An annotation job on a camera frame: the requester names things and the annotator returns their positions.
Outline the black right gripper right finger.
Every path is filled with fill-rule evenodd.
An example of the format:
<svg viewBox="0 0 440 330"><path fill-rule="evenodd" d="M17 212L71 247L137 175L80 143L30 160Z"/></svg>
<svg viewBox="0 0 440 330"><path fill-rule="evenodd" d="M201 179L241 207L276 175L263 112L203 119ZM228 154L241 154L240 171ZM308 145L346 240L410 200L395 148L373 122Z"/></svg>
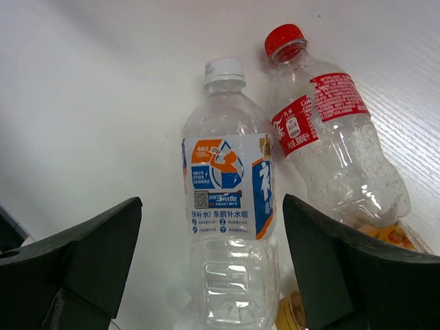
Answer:
<svg viewBox="0 0 440 330"><path fill-rule="evenodd" d="M285 195L283 218L309 329L438 329L439 257L400 248Z"/></svg>

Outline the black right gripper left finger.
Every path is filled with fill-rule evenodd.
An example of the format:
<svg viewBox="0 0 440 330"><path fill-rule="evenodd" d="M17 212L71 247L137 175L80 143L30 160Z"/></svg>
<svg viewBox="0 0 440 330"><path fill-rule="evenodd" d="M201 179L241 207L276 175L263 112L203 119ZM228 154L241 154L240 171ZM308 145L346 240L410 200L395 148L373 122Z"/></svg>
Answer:
<svg viewBox="0 0 440 330"><path fill-rule="evenodd" d="M2 329L108 329L133 259L142 202L1 253Z"/></svg>

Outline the orange juice bottle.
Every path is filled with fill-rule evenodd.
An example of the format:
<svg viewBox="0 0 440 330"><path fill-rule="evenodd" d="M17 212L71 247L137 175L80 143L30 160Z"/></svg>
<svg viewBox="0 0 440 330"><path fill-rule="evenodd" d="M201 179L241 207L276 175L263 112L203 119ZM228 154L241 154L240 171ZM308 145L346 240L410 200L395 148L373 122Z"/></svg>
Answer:
<svg viewBox="0 0 440 330"><path fill-rule="evenodd" d="M398 221L387 228L376 228L371 225L356 224L355 229L374 237L382 242L395 245L411 251L433 254L432 249L409 226ZM305 310L298 288L296 277L293 274L293 287L280 299L278 313L275 320L277 329L308 329Z"/></svg>

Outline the white orange label bottle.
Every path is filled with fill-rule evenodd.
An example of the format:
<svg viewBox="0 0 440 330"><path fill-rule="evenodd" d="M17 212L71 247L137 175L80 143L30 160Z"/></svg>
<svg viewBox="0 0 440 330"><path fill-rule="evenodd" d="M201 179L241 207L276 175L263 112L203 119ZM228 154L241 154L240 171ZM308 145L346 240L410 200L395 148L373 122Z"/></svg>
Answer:
<svg viewBox="0 0 440 330"><path fill-rule="evenodd" d="M202 329L269 329L279 299L274 132L241 61L206 64L181 132L192 299Z"/></svg>

